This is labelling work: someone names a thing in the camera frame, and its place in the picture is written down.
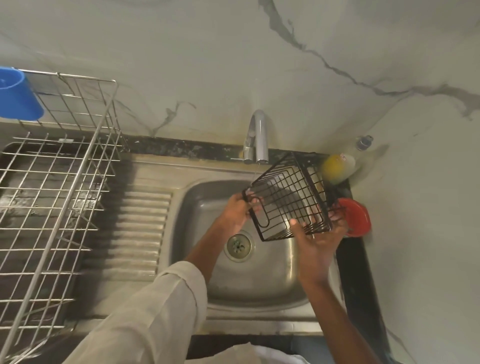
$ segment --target faucet spout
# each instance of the faucet spout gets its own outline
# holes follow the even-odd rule
[[[266,116],[262,110],[256,110],[250,119],[243,143],[243,161],[245,164],[268,163]]]

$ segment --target blue cup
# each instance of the blue cup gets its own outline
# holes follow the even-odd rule
[[[0,116],[7,119],[38,120],[43,107],[30,89],[25,73],[0,67]]]

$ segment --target red plastic container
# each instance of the red plastic container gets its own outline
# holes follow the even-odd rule
[[[372,228],[367,208],[351,198],[339,198],[338,204],[344,219],[348,224],[347,236],[358,238],[365,235]]]

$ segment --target rolled-up sleeve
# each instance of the rolled-up sleeve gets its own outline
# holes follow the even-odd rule
[[[175,263],[122,303],[64,363],[183,363],[206,306],[201,272]]]

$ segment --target wire rack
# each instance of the wire rack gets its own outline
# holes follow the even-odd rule
[[[257,198],[260,209],[250,216],[262,241],[288,239],[291,218],[306,234],[330,231],[328,203],[316,153],[289,152],[243,191],[246,201]]]
[[[85,239],[124,140],[113,80],[23,70],[45,108],[0,156],[0,364],[71,330]]]

